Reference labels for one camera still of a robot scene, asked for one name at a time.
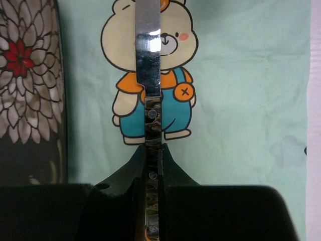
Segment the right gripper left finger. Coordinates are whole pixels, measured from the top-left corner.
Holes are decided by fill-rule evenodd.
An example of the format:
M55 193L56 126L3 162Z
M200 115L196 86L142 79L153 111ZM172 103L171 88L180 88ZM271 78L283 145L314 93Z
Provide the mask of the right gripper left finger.
M1 188L1 240L144 240L145 147L97 185Z

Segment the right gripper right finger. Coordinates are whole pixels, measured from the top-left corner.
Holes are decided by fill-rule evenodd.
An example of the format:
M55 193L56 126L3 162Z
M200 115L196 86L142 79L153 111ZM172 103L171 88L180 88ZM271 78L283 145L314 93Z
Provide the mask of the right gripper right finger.
M158 160L161 240L298 240L282 196L263 185L200 185L173 159Z

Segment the black floral square plate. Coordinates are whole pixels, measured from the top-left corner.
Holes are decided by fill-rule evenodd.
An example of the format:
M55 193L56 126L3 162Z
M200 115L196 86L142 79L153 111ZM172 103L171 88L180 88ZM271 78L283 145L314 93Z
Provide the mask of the black floral square plate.
M1 185L67 181L56 1L1 1Z

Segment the green cartoon print cloth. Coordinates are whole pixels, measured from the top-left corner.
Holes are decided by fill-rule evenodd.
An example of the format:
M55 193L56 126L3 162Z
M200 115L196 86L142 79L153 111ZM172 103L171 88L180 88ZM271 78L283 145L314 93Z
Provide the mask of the green cartoon print cloth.
M69 180L96 184L134 152L112 123L123 71L100 35L113 1L59 1L68 106ZM306 240L306 91L310 1L187 1L199 48L186 65L191 135L168 142L200 184L261 184L284 197Z

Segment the steel knife patterned handle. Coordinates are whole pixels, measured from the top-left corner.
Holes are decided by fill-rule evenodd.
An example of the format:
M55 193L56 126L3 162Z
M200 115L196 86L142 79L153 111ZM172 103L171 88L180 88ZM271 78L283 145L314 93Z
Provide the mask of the steel knife patterned handle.
M159 240L158 151L162 144L161 8L159 1L135 2L136 80L145 90L146 146L145 239Z

